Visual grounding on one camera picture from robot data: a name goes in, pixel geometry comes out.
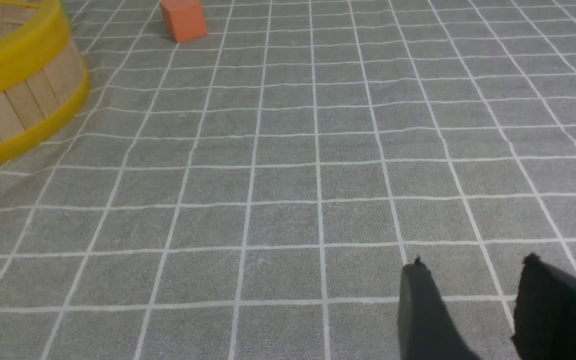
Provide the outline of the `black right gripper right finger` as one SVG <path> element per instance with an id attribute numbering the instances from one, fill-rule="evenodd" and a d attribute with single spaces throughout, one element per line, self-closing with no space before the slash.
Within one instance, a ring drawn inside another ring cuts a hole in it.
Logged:
<path id="1" fill-rule="evenodd" d="M 576 277 L 526 256 L 513 320 L 510 339 L 521 360 L 576 360 Z"/>

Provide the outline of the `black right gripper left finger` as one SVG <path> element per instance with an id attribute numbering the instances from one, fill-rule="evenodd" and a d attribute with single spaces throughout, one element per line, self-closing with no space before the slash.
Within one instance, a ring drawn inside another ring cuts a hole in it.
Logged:
<path id="1" fill-rule="evenodd" d="M 416 257 L 401 269 L 398 346 L 402 360 L 478 360 L 455 326 L 432 272 Z"/>

